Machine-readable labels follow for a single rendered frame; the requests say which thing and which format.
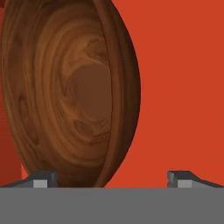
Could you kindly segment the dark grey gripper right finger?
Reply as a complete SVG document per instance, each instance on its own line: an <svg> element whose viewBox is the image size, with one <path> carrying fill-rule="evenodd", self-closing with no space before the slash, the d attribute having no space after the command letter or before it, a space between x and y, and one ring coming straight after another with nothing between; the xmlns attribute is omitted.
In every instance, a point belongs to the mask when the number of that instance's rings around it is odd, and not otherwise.
<svg viewBox="0 0 224 224"><path fill-rule="evenodd" d="M191 171L168 171L167 179L167 186L173 188L224 188L224 185L201 179Z"/></svg>

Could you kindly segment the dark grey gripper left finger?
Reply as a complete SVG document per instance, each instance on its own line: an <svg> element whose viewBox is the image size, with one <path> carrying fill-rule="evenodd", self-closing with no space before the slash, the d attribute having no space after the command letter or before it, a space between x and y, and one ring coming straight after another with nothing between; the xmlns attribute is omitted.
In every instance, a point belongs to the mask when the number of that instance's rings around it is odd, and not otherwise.
<svg viewBox="0 0 224 224"><path fill-rule="evenodd" d="M54 188L57 186L58 174L56 171L35 171L25 179L4 185L4 187L20 188Z"/></svg>

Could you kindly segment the brown wooden bowl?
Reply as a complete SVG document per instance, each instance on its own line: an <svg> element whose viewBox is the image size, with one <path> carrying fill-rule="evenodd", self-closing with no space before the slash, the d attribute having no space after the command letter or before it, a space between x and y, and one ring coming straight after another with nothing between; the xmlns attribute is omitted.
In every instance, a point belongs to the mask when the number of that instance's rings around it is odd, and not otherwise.
<svg viewBox="0 0 224 224"><path fill-rule="evenodd" d="M103 187L134 138L141 84L112 0L5 0L3 102L28 173L60 187Z"/></svg>

